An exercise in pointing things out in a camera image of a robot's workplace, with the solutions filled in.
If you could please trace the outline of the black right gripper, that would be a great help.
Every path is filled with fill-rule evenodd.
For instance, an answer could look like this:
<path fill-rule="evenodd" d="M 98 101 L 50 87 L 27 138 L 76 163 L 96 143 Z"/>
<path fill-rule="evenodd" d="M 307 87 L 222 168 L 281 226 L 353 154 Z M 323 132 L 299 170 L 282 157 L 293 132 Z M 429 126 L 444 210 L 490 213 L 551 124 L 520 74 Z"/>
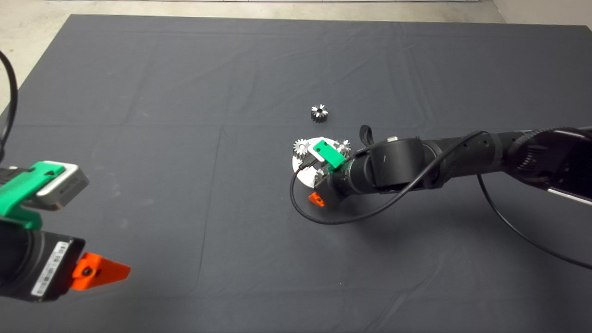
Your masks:
<path fill-rule="evenodd" d="M 330 173 L 328 169 L 315 176 L 314 191 L 309 195 L 309 201 L 324 207 L 325 202 L 342 202 L 349 196 L 359 192 L 352 182 L 351 169 L 355 160 L 346 161 L 336 171 Z"/>

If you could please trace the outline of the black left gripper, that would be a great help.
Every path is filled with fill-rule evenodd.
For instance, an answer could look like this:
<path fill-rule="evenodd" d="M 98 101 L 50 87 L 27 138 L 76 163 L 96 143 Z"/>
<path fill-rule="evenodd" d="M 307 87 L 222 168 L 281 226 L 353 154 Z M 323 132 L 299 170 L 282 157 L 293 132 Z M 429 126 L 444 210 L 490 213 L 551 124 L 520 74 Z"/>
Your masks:
<path fill-rule="evenodd" d="M 56 301 L 71 286 L 88 290 L 123 281 L 131 272 L 131 267 L 95 253 L 82 255 L 86 245 L 82 238 L 46 231 L 31 235 L 32 248 L 21 274 L 23 301 Z"/>

